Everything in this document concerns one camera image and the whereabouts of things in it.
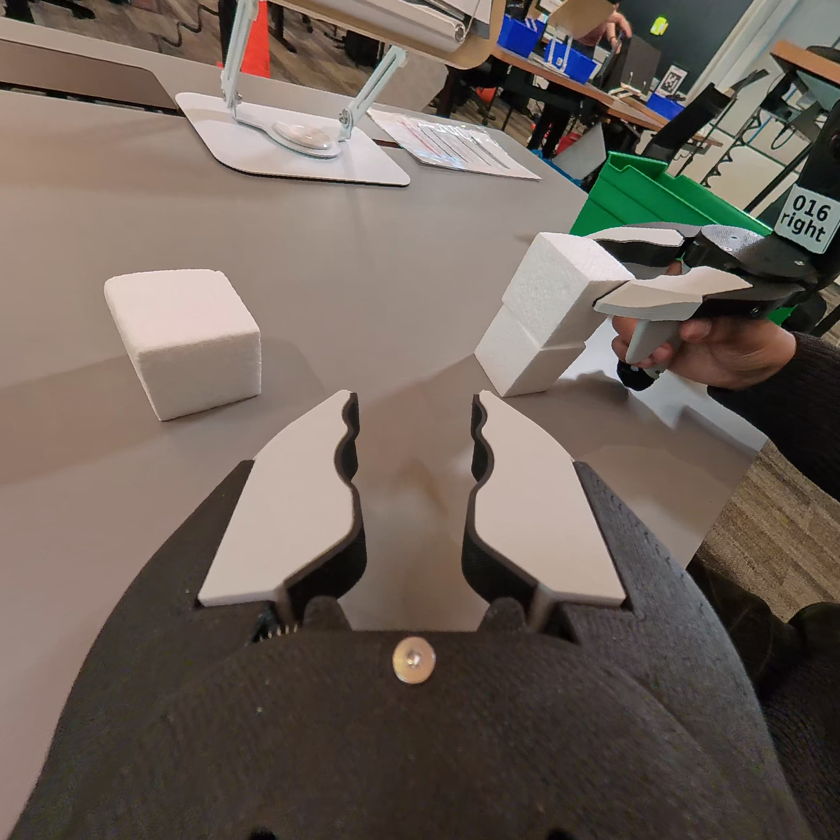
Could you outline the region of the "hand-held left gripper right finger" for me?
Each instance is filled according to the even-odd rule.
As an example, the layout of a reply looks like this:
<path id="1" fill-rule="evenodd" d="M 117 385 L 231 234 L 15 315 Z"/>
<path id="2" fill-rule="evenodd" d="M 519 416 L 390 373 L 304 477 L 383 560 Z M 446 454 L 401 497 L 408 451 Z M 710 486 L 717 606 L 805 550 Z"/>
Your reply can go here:
<path id="1" fill-rule="evenodd" d="M 618 608 L 627 594 L 579 467 L 549 433 L 489 391 L 474 394 L 475 481 L 462 573 L 486 603 L 512 599 L 548 628 L 561 604 Z"/>

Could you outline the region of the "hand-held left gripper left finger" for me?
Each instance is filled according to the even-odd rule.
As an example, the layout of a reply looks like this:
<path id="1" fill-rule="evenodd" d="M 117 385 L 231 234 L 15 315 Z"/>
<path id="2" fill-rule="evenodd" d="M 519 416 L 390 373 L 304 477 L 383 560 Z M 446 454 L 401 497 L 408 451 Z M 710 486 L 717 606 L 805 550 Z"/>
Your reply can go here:
<path id="1" fill-rule="evenodd" d="M 355 441 L 358 396 L 341 390 L 257 454 L 197 599 L 204 607 L 272 602 L 300 624 L 313 598 L 340 599 L 365 571 Z"/>

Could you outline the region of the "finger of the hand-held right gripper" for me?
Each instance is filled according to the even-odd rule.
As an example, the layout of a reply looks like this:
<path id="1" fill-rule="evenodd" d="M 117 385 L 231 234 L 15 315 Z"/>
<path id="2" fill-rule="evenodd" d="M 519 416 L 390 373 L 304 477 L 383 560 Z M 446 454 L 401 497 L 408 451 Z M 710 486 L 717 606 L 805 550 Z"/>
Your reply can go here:
<path id="1" fill-rule="evenodd" d="M 716 268 L 691 268 L 684 275 L 630 280 L 593 303 L 610 317 L 637 321 L 688 320 L 707 298 L 752 289 L 740 276 Z"/>
<path id="2" fill-rule="evenodd" d="M 585 237 L 622 264 L 670 265 L 682 259 L 700 226 L 677 224 L 609 227 Z"/>

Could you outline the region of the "white foam cube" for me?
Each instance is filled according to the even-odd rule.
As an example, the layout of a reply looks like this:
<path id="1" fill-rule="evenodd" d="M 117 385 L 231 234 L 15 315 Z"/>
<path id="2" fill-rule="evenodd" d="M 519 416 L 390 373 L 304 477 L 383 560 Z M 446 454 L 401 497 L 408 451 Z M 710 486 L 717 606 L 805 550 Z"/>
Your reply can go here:
<path id="1" fill-rule="evenodd" d="M 539 347 L 584 344 L 605 320 L 594 304 L 633 279 L 594 240 L 538 234 L 501 301 Z"/>
<path id="2" fill-rule="evenodd" d="M 103 293 L 160 421 L 261 393 L 259 326 L 223 272 L 136 272 L 108 279 Z"/>
<path id="3" fill-rule="evenodd" d="M 584 342 L 541 346 L 502 305 L 475 357 L 499 397 L 545 392 L 585 350 Z"/>

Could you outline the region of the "grey desk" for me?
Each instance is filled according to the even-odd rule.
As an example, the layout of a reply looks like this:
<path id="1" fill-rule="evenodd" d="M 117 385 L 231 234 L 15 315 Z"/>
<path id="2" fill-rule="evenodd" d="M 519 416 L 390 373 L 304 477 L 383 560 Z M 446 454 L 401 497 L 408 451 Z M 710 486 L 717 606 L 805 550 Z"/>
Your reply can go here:
<path id="1" fill-rule="evenodd" d="M 460 570 L 474 349 L 534 236 L 584 195 L 384 152 L 408 187 L 241 174 L 190 123 L 2 91 L 2 838 L 80 667 L 152 554 L 277 432 L 338 390 L 360 401 L 367 567 L 359 629 L 471 631 Z M 257 397 L 162 423 L 103 286 L 225 273 L 257 321 Z"/>

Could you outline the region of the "person's right hand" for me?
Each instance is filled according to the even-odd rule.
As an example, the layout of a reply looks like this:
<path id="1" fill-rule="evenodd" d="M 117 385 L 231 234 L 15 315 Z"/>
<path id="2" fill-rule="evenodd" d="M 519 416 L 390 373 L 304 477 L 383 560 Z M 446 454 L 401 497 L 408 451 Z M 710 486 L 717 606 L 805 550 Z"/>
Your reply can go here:
<path id="1" fill-rule="evenodd" d="M 693 318 L 679 324 L 681 343 L 660 344 L 640 370 L 664 367 L 699 385 L 739 391 L 778 373 L 795 356 L 796 337 L 766 319 Z"/>

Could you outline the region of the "green plastic bin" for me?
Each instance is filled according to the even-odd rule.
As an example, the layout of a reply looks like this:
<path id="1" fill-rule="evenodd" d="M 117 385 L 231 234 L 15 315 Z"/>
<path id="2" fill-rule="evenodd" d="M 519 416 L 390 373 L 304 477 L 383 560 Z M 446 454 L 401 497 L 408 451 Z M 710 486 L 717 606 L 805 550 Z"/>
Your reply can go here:
<path id="1" fill-rule="evenodd" d="M 670 175 L 663 162 L 610 153 L 574 223 L 572 234 L 585 238 L 607 228 L 650 224 L 700 227 L 714 224 L 744 228 L 760 236 L 771 233 L 766 224 L 706 187 L 684 175 Z M 683 270 L 680 261 L 653 268 L 622 265 L 628 270 L 641 269 L 643 276 L 634 277 L 639 280 L 678 276 Z"/>

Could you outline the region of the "white foam panel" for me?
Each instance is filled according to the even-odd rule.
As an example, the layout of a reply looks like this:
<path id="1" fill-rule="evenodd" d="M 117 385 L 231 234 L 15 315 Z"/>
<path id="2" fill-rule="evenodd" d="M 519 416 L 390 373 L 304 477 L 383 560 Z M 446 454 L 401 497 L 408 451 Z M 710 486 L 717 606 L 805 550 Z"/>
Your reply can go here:
<path id="1" fill-rule="evenodd" d="M 606 161 L 603 125 L 598 122 L 583 133 L 569 132 L 559 143 L 552 166 L 577 185 Z"/>

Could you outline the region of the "black stand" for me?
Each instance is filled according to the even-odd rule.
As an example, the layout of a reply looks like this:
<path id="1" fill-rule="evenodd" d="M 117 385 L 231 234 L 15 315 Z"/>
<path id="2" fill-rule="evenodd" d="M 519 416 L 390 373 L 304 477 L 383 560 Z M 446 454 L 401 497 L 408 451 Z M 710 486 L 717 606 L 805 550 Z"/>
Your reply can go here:
<path id="1" fill-rule="evenodd" d="M 670 164 L 676 158 L 677 153 L 689 145 L 700 130 L 708 126 L 707 134 L 702 135 L 700 140 L 696 142 L 695 150 L 689 154 L 689 158 L 679 169 L 678 175 L 682 175 L 697 154 L 706 149 L 711 140 L 711 135 L 717 129 L 720 121 L 732 109 L 739 94 L 745 88 L 766 78 L 769 74 L 766 69 L 753 70 L 725 91 L 710 83 L 690 104 L 687 104 L 660 131 L 656 132 L 641 151 L 635 152 L 635 155 L 647 160 Z"/>

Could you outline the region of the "long wooden table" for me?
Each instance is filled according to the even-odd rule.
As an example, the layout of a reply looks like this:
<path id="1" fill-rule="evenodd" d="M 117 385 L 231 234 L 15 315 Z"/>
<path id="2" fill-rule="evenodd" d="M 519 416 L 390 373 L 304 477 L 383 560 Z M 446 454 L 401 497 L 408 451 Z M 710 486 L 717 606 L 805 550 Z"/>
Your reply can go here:
<path id="1" fill-rule="evenodd" d="M 644 104 L 626 101 L 592 84 L 575 81 L 554 68 L 525 59 L 498 45 L 493 47 L 490 56 L 511 69 L 500 84 L 505 91 L 548 104 L 570 113 L 575 119 L 611 124 L 614 131 L 605 130 L 605 139 L 615 141 L 615 151 L 635 153 L 643 132 L 655 135 L 668 124 L 665 117 Z"/>

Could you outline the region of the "blue plastic bin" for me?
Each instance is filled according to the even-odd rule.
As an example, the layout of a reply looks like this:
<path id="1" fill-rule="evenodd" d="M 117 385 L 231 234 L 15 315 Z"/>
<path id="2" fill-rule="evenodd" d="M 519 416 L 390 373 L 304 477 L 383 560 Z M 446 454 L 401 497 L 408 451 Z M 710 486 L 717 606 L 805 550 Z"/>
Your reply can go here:
<path id="1" fill-rule="evenodd" d="M 542 59 L 546 65 L 556 68 L 573 81 L 586 84 L 596 69 L 594 53 L 593 46 L 564 38 L 550 41 L 543 51 Z"/>
<path id="2" fill-rule="evenodd" d="M 545 27 L 545 21 L 540 18 L 519 19 L 505 14 L 497 45 L 500 49 L 527 59 L 540 42 Z"/>

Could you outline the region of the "person's leg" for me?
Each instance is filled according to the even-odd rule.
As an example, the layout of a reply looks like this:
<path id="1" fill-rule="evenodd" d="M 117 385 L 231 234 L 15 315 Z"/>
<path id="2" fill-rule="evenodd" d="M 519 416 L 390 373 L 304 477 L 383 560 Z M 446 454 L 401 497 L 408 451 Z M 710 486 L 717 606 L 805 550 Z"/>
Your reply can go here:
<path id="1" fill-rule="evenodd" d="M 698 559 L 687 568 L 741 657 L 780 766 L 814 838 L 839 838 L 839 606 L 787 621 Z"/>

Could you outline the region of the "white laptop stand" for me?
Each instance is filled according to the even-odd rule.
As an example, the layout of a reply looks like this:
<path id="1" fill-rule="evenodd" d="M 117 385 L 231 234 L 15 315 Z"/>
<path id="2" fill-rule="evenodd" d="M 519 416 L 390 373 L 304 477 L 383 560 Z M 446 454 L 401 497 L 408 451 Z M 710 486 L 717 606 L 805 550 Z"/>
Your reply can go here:
<path id="1" fill-rule="evenodd" d="M 409 176 L 358 124 L 402 68 L 408 51 L 445 58 L 468 40 L 480 16 L 442 10 L 428 2 L 289 2 L 312 18 L 390 44 L 356 96 L 335 119 L 247 102 L 238 92 L 250 31 L 259 2 L 236 3 L 234 23 L 220 75 L 220 97 L 183 91 L 175 101 L 214 159 L 251 175 L 292 179 L 408 186 Z"/>

